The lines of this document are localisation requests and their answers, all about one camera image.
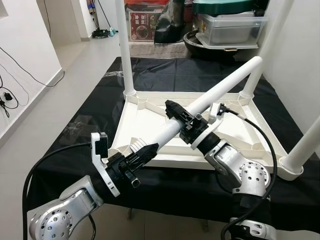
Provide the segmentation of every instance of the green lid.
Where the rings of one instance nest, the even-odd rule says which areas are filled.
[[[251,11],[255,0],[194,0],[192,11],[195,14],[221,15]]]

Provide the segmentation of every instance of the white pipe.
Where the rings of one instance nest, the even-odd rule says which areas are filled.
[[[235,85],[241,82],[246,76],[248,76],[254,69],[256,69],[263,62],[262,58],[255,56],[239,67],[236,71],[227,76],[224,80],[219,82],[209,91],[205,92],[202,96],[191,103],[186,109],[192,115],[197,113],[203,113],[207,108],[215,101],[219,100],[224,94],[229,92]],[[183,124],[177,120],[170,119],[165,125],[161,127],[161,132],[158,135],[147,135],[142,137],[132,146],[133,149],[137,149],[136,146],[143,146],[158,143],[159,149],[173,139],[179,131],[183,128]]]
[[[125,96],[132,96],[136,94],[136,90],[134,87],[134,80],[132,77],[125,2],[123,0],[115,0],[115,11],[119,27],[119,42],[124,79],[123,94]]]
[[[281,159],[282,166],[295,174],[302,172],[302,166],[320,145],[320,116],[295,145],[287,157]]]
[[[294,4],[294,0],[284,0],[282,2],[283,3],[278,10],[277,16],[273,20],[272,25],[270,26],[270,29],[267,32],[267,35],[265,36],[265,39],[262,43],[262,46],[259,49],[258,56],[263,59],[263,65],[258,67],[255,71],[252,72],[252,74],[250,74],[243,90],[240,92],[240,95],[242,97],[254,97],[254,90],[256,89],[259,79],[263,73],[264,66],[269,61],[272,48],[274,47],[277,37],[279,36],[280,31],[282,30],[286,22],[287,16],[289,15],[290,10]]]

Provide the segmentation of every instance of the white pvc pipe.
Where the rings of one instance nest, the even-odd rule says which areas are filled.
[[[258,56],[263,59],[263,65],[258,67],[255,71],[252,72],[252,74],[250,74],[249,79],[247,80],[243,90],[240,92],[240,95],[245,98],[254,97],[254,90],[257,87],[259,79],[261,78],[264,66],[269,61],[272,48],[274,47],[275,42],[280,34],[280,31],[282,30],[286,22],[287,16],[289,15],[290,10],[294,4],[294,0],[284,0],[282,2],[283,3],[280,6],[280,9],[278,10],[277,16],[273,20],[272,25],[270,26],[270,29],[267,32],[267,35],[265,36],[263,44],[259,49]]]
[[[302,166],[320,145],[320,116],[315,120],[309,130],[295,145],[281,164],[292,173],[301,173]]]
[[[203,113],[215,101],[219,100],[224,94],[229,92],[235,85],[241,82],[248,76],[254,69],[256,69],[263,62],[262,58],[255,56],[239,67],[236,71],[227,76],[224,80],[219,82],[209,91],[205,92],[202,96],[191,103],[186,109],[192,115]],[[165,125],[161,127],[161,133],[158,135],[147,135],[142,137],[135,144],[138,146],[147,144],[159,144],[159,149],[173,139],[179,131],[183,128],[183,124],[178,120],[170,119]]]
[[[125,96],[132,96],[136,94],[136,90],[134,88],[134,80],[132,76],[125,2],[123,0],[115,0],[115,11],[119,27],[119,42],[124,79],[123,94]]]

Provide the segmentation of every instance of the white plastic frame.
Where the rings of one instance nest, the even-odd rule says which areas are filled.
[[[263,60],[265,62],[270,57],[270,49],[284,25],[293,0],[284,1],[280,6],[258,56],[249,60],[205,93],[136,92],[132,78],[124,1],[115,0],[115,2],[126,101],[109,155],[118,151],[126,155],[132,151],[135,152],[142,146],[158,143],[158,155],[149,162],[148,166],[213,169],[198,150],[192,150],[177,137],[183,126],[174,119],[166,118],[164,102],[167,99],[173,100],[186,107],[191,114],[201,113],[204,117],[208,115],[207,110],[212,103],[224,102],[230,108],[247,116],[267,134],[277,155],[278,175],[281,178],[291,181],[303,173],[303,164],[320,144],[320,137],[318,137],[320,117],[287,155],[252,100],[254,89],[264,69]],[[249,74],[251,75],[240,93],[227,93]],[[233,144],[245,157],[262,163],[269,171],[272,171],[272,159],[265,141],[255,130],[239,122],[239,119],[229,116],[215,133]]]

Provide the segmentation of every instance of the black cloth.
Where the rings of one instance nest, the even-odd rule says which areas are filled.
[[[242,63],[225,65],[198,59],[132,58],[134,87],[138,91],[205,92]],[[121,59],[117,58],[87,100],[52,144],[48,152],[89,142],[91,132],[106,132],[111,146],[124,107]],[[230,92],[243,89],[246,80]],[[254,103],[289,152],[303,136],[275,90],[261,79]],[[271,213],[276,229],[309,230],[319,233],[320,164],[315,154],[294,181],[277,179],[271,193]],[[48,158],[35,171],[28,194],[34,209],[59,197],[85,175],[97,174],[87,148],[75,148]],[[228,222],[232,196],[218,186],[214,171],[144,167],[136,172],[141,185],[117,198],[106,192],[105,202],[164,214]],[[225,186],[228,182],[221,179]]]

